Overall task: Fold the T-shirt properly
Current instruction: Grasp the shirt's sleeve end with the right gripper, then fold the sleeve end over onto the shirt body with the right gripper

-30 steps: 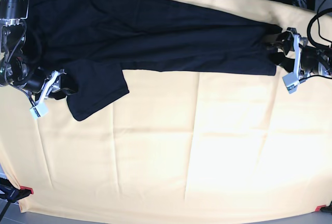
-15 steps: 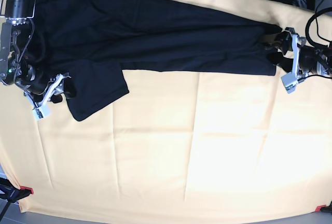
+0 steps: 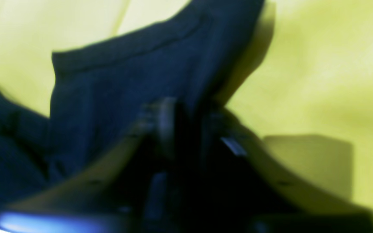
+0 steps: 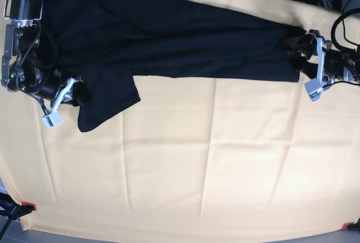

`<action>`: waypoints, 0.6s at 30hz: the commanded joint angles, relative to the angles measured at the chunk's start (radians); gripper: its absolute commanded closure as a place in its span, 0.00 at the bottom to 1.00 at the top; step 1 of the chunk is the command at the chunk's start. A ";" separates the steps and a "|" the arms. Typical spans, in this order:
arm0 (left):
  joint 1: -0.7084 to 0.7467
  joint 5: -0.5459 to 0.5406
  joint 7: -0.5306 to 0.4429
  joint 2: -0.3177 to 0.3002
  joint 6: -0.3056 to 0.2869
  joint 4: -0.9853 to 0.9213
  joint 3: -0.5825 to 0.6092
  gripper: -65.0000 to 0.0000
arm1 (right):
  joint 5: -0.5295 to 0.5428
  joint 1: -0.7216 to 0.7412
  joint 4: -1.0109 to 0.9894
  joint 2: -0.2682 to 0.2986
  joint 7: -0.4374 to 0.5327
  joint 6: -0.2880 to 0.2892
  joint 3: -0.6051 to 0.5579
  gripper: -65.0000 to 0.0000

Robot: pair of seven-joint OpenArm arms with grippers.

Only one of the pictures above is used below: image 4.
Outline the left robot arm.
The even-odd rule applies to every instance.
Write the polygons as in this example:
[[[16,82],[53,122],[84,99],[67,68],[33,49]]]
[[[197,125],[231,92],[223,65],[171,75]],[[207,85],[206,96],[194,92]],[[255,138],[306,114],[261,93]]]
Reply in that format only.
[[[359,41],[347,36],[345,19],[359,14],[359,9],[343,10],[331,27],[330,39],[318,30],[310,30],[285,42],[289,54],[298,54],[290,61],[297,71],[319,80],[324,89],[336,83],[359,86]]]

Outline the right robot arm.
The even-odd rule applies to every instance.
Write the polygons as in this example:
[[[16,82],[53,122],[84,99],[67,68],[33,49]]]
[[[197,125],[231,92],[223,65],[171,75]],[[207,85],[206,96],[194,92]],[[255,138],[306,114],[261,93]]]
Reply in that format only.
[[[81,77],[71,77],[56,67],[57,49],[41,26],[44,0],[6,0],[6,26],[1,61],[1,85],[10,92],[34,98],[45,114],[60,104],[80,106],[91,101]]]

